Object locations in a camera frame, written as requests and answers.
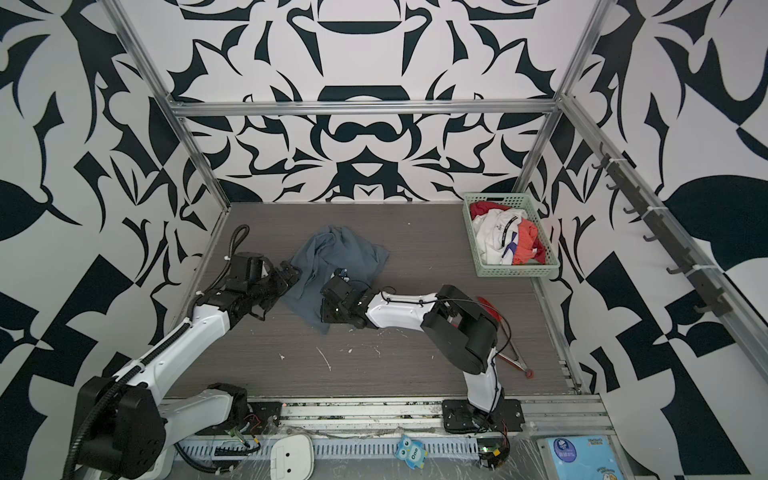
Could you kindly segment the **grey blue t shirt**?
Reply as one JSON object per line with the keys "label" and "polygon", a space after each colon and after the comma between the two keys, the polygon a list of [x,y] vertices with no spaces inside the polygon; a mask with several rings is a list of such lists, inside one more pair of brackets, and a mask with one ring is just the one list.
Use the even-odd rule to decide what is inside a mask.
{"label": "grey blue t shirt", "polygon": [[384,270],[390,252],[348,227],[326,226],[307,240],[290,264],[301,271],[298,282],[282,297],[286,306],[309,326],[326,334],[321,321],[321,289],[337,269],[351,280],[371,284]]}

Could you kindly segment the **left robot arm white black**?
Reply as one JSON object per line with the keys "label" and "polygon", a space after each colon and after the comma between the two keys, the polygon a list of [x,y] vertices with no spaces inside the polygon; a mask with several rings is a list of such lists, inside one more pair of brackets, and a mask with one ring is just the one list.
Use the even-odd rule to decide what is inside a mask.
{"label": "left robot arm white black", "polygon": [[112,479],[138,479],[153,470],[168,448],[214,425],[241,424],[247,396],[222,384],[165,407],[163,399],[180,376],[245,316],[262,320],[300,279],[288,261],[273,265],[262,254],[239,251],[250,232],[232,234],[225,266],[195,294],[184,318],[161,342],[109,376],[80,388],[62,478],[78,469],[106,472]]}

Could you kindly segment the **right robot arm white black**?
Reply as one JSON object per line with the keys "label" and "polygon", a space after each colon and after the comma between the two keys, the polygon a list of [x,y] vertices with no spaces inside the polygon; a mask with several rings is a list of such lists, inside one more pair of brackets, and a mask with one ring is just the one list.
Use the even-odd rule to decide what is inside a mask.
{"label": "right robot arm white black", "polygon": [[357,329],[401,329],[425,334],[464,375],[469,410],[490,420],[504,397],[500,353],[512,344],[499,314],[453,285],[436,293],[408,296],[375,290],[337,270],[321,289],[321,320]]}

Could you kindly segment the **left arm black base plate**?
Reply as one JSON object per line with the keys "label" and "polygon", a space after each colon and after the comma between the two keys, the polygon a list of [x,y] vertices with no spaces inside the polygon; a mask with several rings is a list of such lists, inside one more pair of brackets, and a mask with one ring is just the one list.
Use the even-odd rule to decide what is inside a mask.
{"label": "left arm black base plate", "polygon": [[280,401],[248,402],[240,432],[251,436],[273,432],[280,423],[282,408]]}

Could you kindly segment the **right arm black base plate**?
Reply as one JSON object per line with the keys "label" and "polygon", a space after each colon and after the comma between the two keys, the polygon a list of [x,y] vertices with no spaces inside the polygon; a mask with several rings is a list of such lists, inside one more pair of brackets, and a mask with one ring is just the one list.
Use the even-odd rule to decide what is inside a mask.
{"label": "right arm black base plate", "polygon": [[525,417],[517,399],[502,399],[496,409],[486,414],[467,400],[443,400],[443,428],[451,434],[484,432],[521,432]]}

